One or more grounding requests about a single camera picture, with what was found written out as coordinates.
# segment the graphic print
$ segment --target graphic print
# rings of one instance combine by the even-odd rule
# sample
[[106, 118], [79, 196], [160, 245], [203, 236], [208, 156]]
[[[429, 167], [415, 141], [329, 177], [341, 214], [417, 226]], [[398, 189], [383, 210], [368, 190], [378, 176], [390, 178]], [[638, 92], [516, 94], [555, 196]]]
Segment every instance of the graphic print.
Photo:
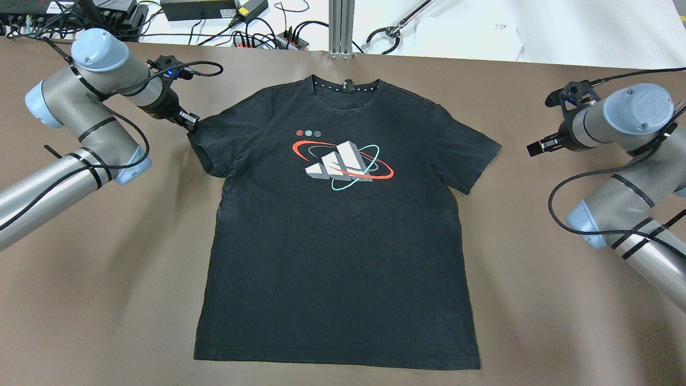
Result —
[[[311, 161], [300, 152], [300, 147], [307, 145], [307, 152], [313, 158], [319, 158], [321, 162], [315, 163], [305, 168], [305, 173], [314, 179], [330, 179], [331, 189], [345, 190], [358, 182], [373, 182], [374, 180], [390, 179], [395, 172], [393, 169], [382, 160], [379, 159], [381, 149], [377, 145], [367, 145], [362, 148], [357, 148], [351, 141], [345, 141], [342, 144], [334, 145], [327, 142], [317, 141], [298, 141], [293, 144], [293, 151], [305, 161]], [[376, 150], [374, 155], [369, 155], [362, 150], [373, 148]], [[335, 149], [335, 151], [328, 152], [318, 149]], [[377, 175], [371, 172], [378, 172], [383, 165], [387, 169], [386, 174]], [[335, 181], [350, 181], [344, 186], [337, 187]]]

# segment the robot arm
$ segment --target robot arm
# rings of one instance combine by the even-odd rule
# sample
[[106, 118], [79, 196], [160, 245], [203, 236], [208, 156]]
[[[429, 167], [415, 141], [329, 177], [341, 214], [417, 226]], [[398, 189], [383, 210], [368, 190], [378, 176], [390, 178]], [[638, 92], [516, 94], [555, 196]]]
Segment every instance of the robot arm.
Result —
[[402, 20], [400, 20], [396, 25], [390, 26], [390, 27], [381, 27], [378, 30], [373, 31], [369, 36], [367, 36], [367, 42], [363, 46], [365, 48], [369, 48], [369, 46], [372, 43], [372, 39], [374, 39], [374, 36], [384, 33], [386, 36], [388, 36], [393, 40], [393, 46], [391, 48], [387, 49], [386, 51], [382, 52], [381, 55], [386, 55], [390, 54], [391, 52], [395, 51], [396, 48], [400, 45], [400, 30], [402, 30], [412, 19], [414, 19], [420, 12], [422, 12], [426, 7], [431, 4], [434, 0], [424, 0], [422, 4], [420, 4], [417, 8], [415, 8], [412, 12], [410, 12], [407, 16], [405, 16]]
[[[566, 102], [575, 108], [567, 110]], [[581, 201], [567, 222], [594, 248], [614, 250], [686, 312], [686, 245], [648, 214], [673, 193], [686, 196], [686, 130], [672, 123], [669, 93], [636, 84], [600, 101], [587, 81], [571, 82], [546, 100], [548, 106], [558, 104], [565, 121], [556, 134], [528, 146], [532, 157], [613, 142], [633, 157]]]
[[[56, 49], [69, 66], [35, 86], [26, 95], [26, 104], [46, 125], [66, 126], [81, 147], [0, 192], [0, 251], [107, 182], [123, 185], [151, 166], [147, 150], [102, 106], [108, 96], [122, 93], [152, 117], [188, 131], [198, 121], [197, 115], [179, 106], [178, 96], [169, 88], [172, 76], [187, 79], [196, 73], [174, 57], [160, 57], [147, 65], [97, 28], [82, 33], [72, 46], [72, 56]], [[165, 78], [151, 79], [151, 68], [164, 71]]]

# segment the electrical cable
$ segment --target electrical cable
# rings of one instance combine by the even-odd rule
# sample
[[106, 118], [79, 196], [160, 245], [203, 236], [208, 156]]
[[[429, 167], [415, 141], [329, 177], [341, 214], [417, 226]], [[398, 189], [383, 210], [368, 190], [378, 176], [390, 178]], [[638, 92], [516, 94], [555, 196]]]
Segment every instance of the electrical cable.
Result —
[[[233, 34], [233, 33], [231, 33], [231, 34], [214, 34], [214, 35], [210, 35], [210, 34], [193, 34], [193, 35], [196, 36], [196, 37], [200, 37], [200, 38], [205, 38], [205, 37], [211, 37], [211, 38], [228, 38], [228, 37], [232, 36], [232, 34]], [[188, 36], [188, 35], [189, 35], [188, 32], [185, 32], [185, 33], [184, 33], [184, 32], [179, 32], [179, 33], [173, 33], [173, 34], [171, 34], [171, 33], [145, 34], [145, 35], [143, 35], [143, 34], [136, 34], [136, 35], [122, 35], [122, 36], [115, 36], [115, 37], [125, 37], [125, 36], [128, 36], [128, 37], [144, 37], [144, 36]]]
[[[93, 22], [87, 17], [83, 17], [75, 12], [75, 9], [77, 9], [78, 6], [76, 2], [72, 3], [71, 5], [64, 5], [61, 2], [56, 2], [56, 5], [60, 8], [60, 12], [44, 21], [42, 26], [39, 27], [39, 24], [36, 22], [35, 30], [27, 30], [26, 34], [22, 34], [21, 31], [14, 31], [16, 33], [13, 34], [12, 31], [10, 31], [6, 37], [29, 37], [40, 39], [40, 37], [45, 34], [49, 34], [50, 36], [58, 34], [60, 38], [66, 38], [67, 34], [75, 34], [76, 32], [82, 31], [87, 25], [95, 25], [105, 29], [107, 28], [106, 25]], [[73, 27], [67, 26], [67, 17], [73, 17], [75, 20], [80, 21], [81, 25], [76, 25]]]
[[153, 80], [153, 79], [155, 79], [155, 78], [159, 78], [159, 77], [165, 75], [165, 74], [167, 73], [167, 71], [171, 71], [171, 70], [175, 70], [175, 69], [182, 69], [182, 68], [184, 68], [184, 67], [190, 67], [190, 66], [196, 66], [196, 65], [210, 65], [210, 66], [215, 66], [215, 67], [218, 68], [218, 70], [217, 70], [216, 72], [204, 73], [204, 72], [199, 72], [199, 71], [196, 71], [196, 70], [193, 70], [193, 69], [190, 69], [190, 68], [189, 68], [189, 70], [191, 71], [191, 73], [192, 73], [193, 75], [211, 77], [211, 76], [220, 75], [222, 72], [224, 72], [224, 67], [223, 67], [221, 64], [219, 64], [219, 63], [217, 63], [217, 62], [211, 62], [211, 61], [209, 61], [209, 60], [197, 60], [197, 61], [195, 61], [195, 62], [179, 63], [179, 64], [177, 64], [177, 65], [173, 65], [173, 66], [170, 66], [170, 67], [165, 67], [165, 68], [159, 69], [159, 71], [157, 71], [155, 74], [153, 74], [153, 75], [147, 77], [144, 81], [142, 81], [142, 82], [140, 82], [140, 83], [138, 83], [138, 84], [135, 84], [135, 85], [130, 86], [130, 87], [125, 87], [125, 88], [123, 88], [123, 89], [114, 90], [114, 91], [112, 91], [111, 93], [107, 94], [107, 95], [106, 95], [106, 98], [111, 98], [111, 97], [113, 97], [114, 95], [121, 94], [121, 93], [125, 93], [126, 91], [131, 91], [131, 90], [134, 90], [134, 89], [138, 89], [139, 87], [142, 87], [142, 86], [146, 85], [149, 81], [151, 81], [151, 80]]
[[676, 216], [672, 217], [669, 221], [665, 223], [665, 228], [671, 228], [672, 225], [676, 224], [677, 221], [681, 220], [684, 216], [686, 216], [686, 209], [682, 210], [681, 212], [677, 213]]
[[288, 21], [286, 20], [286, 12], [301, 13], [301, 12], [307, 11], [309, 9], [309, 3], [305, 0], [303, 0], [303, 2], [307, 6], [304, 10], [288, 10], [288, 9], [283, 7], [282, 2], [278, 2], [278, 3], [274, 4], [274, 8], [276, 8], [277, 10], [281, 10], [281, 12], [283, 12], [283, 31], [284, 32], [286, 32], [288, 30]]
[[116, 34], [121, 34], [121, 33], [123, 33], [123, 32], [138, 31], [138, 30], [140, 30], [144, 25], [147, 24], [147, 27], [145, 28], [145, 31], [144, 31], [144, 33], [143, 33], [143, 35], [145, 35], [145, 33], [150, 29], [150, 26], [151, 26], [152, 21], [153, 21], [157, 16], [161, 15], [162, 13], [164, 13], [164, 11], [162, 11], [162, 10], [159, 10], [159, 11], [155, 12], [154, 14], [150, 15], [150, 18], [149, 18], [148, 20], [142, 22], [138, 27], [127, 28], [127, 29], [125, 29], [125, 30], [114, 30], [114, 31], [115, 31]]
[[203, 19], [202, 24], [200, 24], [200, 29], [198, 30], [198, 34], [202, 33], [202, 29], [205, 28], [206, 23], [207, 23], [207, 19]]
[[248, 35], [248, 27], [250, 26], [250, 23], [252, 23], [255, 20], [259, 20], [262, 23], [264, 23], [265, 25], [267, 25], [267, 28], [269, 28], [269, 31], [271, 32], [271, 35], [273, 36], [271, 38], [271, 41], [274, 43], [275, 48], [278, 48], [281, 45], [281, 43], [276, 39], [276, 34], [274, 33], [274, 29], [272, 28], [272, 26], [269, 23], [267, 23], [267, 21], [265, 19], [262, 19], [261, 17], [256, 17], [253, 20], [246, 23], [246, 35]]
[[193, 31], [195, 30], [195, 28], [197, 26], [199, 26], [202, 23], [203, 20], [204, 19], [198, 20], [198, 22], [193, 24], [193, 27], [191, 27], [191, 33], [190, 33], [190, 35], [188, 35], [188, 45], [191, 45], [191, 41], [193, 40]]
[[[327, 28], [329, 27], [329, 24], [328, 24], [328, 23], [325, 23], [325, 22], [323, 22], [323, 21], [317, 21], [317, 20], [303, 21], [302, 23], [298, 24], [298, 25], [295, 27], [295, 29], [293, 30], [293, 34], [294, 34], [294, 36], [295, 36], [295, 42], [296, 42], [296, 43], [300, 42], [300, 33], [303, 31], [303, 28], [307, 27], [307, 26], [310, 25], [310, 24], [322, 25], [322, 26], [327, 27]], [[359, 46], [357, 43], [355, 43], [355, 41], [353, 41], [353, 45], [354, 45], [355, 48], [357, 48], [361, 53], [364, 54], [364, 51], [362, 50], [362, 48], [360, 48], [360, 46]]]
[[234, 16], [233, 19], [231, 19], [231, 22], [229, 22], [229, 24], [228, 24], [228, 26], [227, 26], [226, 28], [224, 28], [223, 30], [219, 31], [216, 35], [212, 35], [212, 37], [207, 38], [207, 39], [203, 40], [202, 42], [198, 43], [198, 45], [204, 45], [205, 43], [207, 43], [207, 42], [209, 42], [209, 41], [212, 41], [213, 39], [219, 37], [219, 35], [225, 33], [226, 31], [229, 31], [231, 28], [234, 28], [234, 27], [235, 27], [236, 25], [238, 25], [238, 23], [240, 23], [240, 22], [241, 22], [241, 18], [240, 18], [238, 15]]
[[229, 38], [230, 40], [223, 41], [223, 42], [221, 42], [221, 43], [217, 43], [217, 44], [215, 44], [214, 46], [215, 46], [215, 47], [219, 47], [219, 46], [225, 45], [225, 44], [227, 44], [227, 43], [233, 44], [233, 39], [235, 38], [236, 34], [241, 34], [241, 33], [242, 33], [242, 32], [240, 32], [240, 31], [234, 31], [234, 32], [231, 32], [231, 33], [228, 34], [228, 35], [219, 35], [218, 37], [220, 37], [220, 38]]
[[257, 38], [257, 40], [260, 42], [258, 45], [255, 45], [253, 48], [258, 48], [261, 45], [265, 45], [269, 49], [279, 49], [279, 46], [277, 45], [277, 43], [280, 45], [281, 42], [276, 40], [276, 38], [274, 38], [273, 35], [272, 35], [272, 37], [269, 37], [269, 35], [260, 34], [260, 33], [256, 33], [256, 34], [252, 34], [252, 35], [255, 38]]
[[641, 71], [628, 72], [628, 73], [623, 73], [620, 75], [609, 76], [607, 78], [596, 79], [593, 82], [591, 82], [591, 86], [595, 87], [595, 86], [598, 86], [599, 84], [603, 84], [603, 83], [609, 82], [611, 80], [620, 79], [620, 78], [627, 78], [629, 76], [645, 75], [647, 73], [679, 72], [679, 71], [684, 71], [684, 70], [686, 70], [686, 67], [675, 67], [675, 68], [670, 68], [670, 69], [644, 69]]

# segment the electronic device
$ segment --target electronic device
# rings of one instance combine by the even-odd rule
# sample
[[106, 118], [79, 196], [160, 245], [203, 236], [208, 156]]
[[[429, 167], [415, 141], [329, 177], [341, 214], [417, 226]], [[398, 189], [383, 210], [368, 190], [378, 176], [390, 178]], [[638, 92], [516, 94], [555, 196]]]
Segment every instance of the electronic device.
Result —
[[234, 0], [161, 0], [168, 21], [231, 19], [236, 16]]
[[0, 0], [0, 33], [8, 37], [40, 32], [64, 37], [93, 25], [107, 25], [122, 41], [138, 41], [148, 6], [135, 0], [94, 0], [84, 12], [77, 1]]

